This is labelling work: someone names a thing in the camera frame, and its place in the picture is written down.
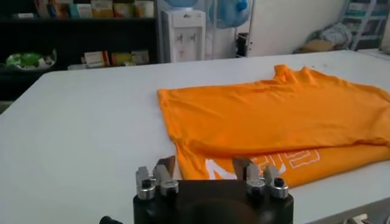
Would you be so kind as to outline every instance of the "white table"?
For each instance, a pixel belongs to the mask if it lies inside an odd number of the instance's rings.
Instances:
[[[270,79],[281,63],[390,91],[388,61],[348,51],[46,74],[0,115],[0,223],[133,223],[137,167],[175,154],[156,90]],[[378,206],[389,176],[384,162],[295,188],[294,223]]]
[[[364,49],[364,50],[358,50],[359,53],[362,53],[362,54],[366,54],[366,55],[370,55],[370,56],[373,56],[373,57],[377,57],[377,58],[382,58],[384,60],[389,60],[390,61],[390,55],[389,54],[385,54],[384,52],[382,51],[379,51],[379,49]]]

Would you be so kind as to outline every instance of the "blue water bottle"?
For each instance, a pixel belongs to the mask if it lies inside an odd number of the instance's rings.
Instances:
[[[210,21],[214,24],[214,5],[210,7]],[[218,0],[217,28],[227,29],[239,27],[246,23],[250,15],[250,0]]]
[[[165,0],[172,7],[192,7],[197,0]]]

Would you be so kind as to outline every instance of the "fabric pile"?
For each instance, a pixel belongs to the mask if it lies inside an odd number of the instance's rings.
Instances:
[[[294,187],[390,159],[390,95],[309,68],[158,96],[184,179],[236,178],[232,159],[246,156]]]

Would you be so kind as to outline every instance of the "black shelf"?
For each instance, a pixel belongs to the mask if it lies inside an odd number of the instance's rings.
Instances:
[[[72,23],[155,23],[155,18],[0,18],[0,25],[7,24],[72,24]]]
[[[53,49],[57,51],[57,62],[49,70],[24,72],[0,68],[0,100],[13,100],[20,96],[44,73],[80,64],[85,52],[148,50],[150,63],[158,63],[155,18],[3,18],[0,19],[0,27],[0,63],[18,52],[49,55]]]

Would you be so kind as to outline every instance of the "metal clamp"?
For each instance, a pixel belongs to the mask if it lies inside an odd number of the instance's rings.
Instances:
[[[135,172],[137,196],[141,200],[151,200],[155,197],[155,181],[150,178],[146,166],[139,167]]]
[[[279,172],[276,166],[266,166],[264,170],[264,177],[266,184],[269,186],[271,196],[285,199],[288,197],[288,186],[285,181],[278,176]]]
[[[160,193],[167,197],[170,194],[179,193],[179,182],[172,180],[168,170],[164,165],[157,165],[153,170],[153,176],[156,178],[156,184],[160,185]]]
[[[264,178],[260,177],[258,167],[254,164],[249,164],[246,167],[246,175],[247,193],[251,196],[262,196],[266,188],[266,183],[264,182]]]

